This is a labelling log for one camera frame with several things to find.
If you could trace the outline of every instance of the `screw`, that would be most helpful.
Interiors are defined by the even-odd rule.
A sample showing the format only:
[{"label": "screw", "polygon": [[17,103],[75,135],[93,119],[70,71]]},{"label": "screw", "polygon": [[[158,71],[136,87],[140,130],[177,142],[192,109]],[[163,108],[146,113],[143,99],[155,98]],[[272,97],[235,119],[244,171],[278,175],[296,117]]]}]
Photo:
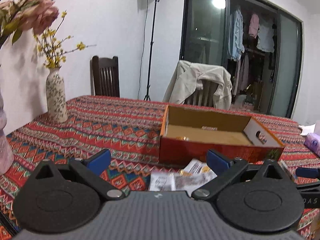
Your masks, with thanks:
[{"label": "screw", "polygon": [[197,189],[194,193],[198,198],[204,198],[210,195],[210,191],[206,189]]},{"label": "screw", "polygon": [[111,189],[107,192],[108,197],[118,198],[122,196],[122,191],[119,189]]}]

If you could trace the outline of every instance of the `box handle hole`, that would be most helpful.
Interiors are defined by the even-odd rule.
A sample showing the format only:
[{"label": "box handle hole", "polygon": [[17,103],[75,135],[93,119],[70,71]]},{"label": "box handle hole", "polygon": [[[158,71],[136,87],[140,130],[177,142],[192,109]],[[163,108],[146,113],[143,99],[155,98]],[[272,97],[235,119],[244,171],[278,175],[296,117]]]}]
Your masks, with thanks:
[{"label": "box handle hole", "polygon": [[264,136],[263,133],[261,133],[261,131],[257,131],[256,137],[259,139],[259,141],[260,141],[262,144],[265,144],[265,143],[267,142],[267,138]]}]

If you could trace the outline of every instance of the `beige jacket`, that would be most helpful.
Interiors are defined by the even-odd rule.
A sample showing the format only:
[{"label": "beige jacket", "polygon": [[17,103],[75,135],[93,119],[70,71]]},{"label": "beige jacket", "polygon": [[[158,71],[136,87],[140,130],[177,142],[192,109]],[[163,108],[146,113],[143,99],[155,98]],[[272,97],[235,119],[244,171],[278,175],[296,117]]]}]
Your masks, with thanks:
[{"label": "beige jacket", "polygon": [[222,66],[179,60],[163,102],[183,104],[196,89],[203,89],[201,80],[209,80],[218,84],[213,94],[214,107],[229,110],[232,90],[230,78],[231,75]]}]

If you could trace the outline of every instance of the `circular pad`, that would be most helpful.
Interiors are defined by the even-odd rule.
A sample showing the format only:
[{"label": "circular pad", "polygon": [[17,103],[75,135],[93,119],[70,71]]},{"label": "circular pad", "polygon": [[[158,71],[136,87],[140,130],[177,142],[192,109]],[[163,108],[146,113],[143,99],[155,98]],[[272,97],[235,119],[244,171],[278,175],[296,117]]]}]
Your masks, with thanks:
[{"label": "circular pad", "polygon": [[29,231],[56,234],[76,229],[93,219],[100,207],[98,194],[76,182],[52,180],[22,190],[14,211],[20,226]]},{"label": "circular pad", "polygon": [[275,233],[296,226],[304,210],[298,191],[281,179],[264,178],[226,187],[217,208],[231,225],[254,233]]}]

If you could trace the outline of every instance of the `wooden chair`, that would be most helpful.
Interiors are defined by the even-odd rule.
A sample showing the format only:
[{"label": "wooden chair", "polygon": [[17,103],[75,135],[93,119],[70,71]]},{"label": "wooden chair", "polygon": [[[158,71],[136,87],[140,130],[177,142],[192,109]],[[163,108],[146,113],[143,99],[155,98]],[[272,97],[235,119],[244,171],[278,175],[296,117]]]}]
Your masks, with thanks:
[{"label": "wooden chair", "polygon": [[184,101],[184,105],[213,107],[213,94],[217,90],[218,84],[208,80],[202,80],[202,82],[203,90],[196,89],[196,91]]},{"label": "wooden chair", "polygon": [[97,96],[120,97],[118,57],[93,56],[92,74]]}]

